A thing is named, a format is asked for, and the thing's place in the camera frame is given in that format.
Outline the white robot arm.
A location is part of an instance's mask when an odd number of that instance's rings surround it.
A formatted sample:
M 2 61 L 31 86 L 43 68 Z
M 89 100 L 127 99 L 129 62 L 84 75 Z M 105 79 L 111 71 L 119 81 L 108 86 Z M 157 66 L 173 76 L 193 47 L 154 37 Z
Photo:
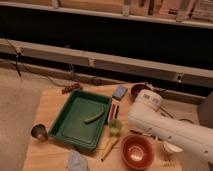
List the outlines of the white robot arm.
M 213 129 L 161 116 L 161 102 L 159 94 L 141 90 L 127 114 L 128 122 L 213 163 Z

